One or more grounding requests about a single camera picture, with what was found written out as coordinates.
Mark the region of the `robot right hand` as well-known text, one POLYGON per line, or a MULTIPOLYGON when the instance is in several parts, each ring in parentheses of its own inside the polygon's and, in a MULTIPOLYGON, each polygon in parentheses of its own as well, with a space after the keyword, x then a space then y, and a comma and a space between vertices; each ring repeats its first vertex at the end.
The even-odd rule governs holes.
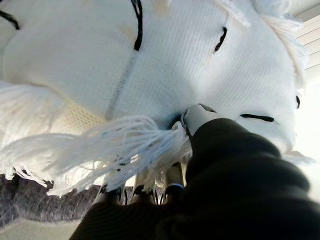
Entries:
POLYGON ((320 205, 276 146, 213 109, 181 115, 191 141, 186 188, 173 202, 117 205, 103 197, 73 240, 317 240, 320 205))

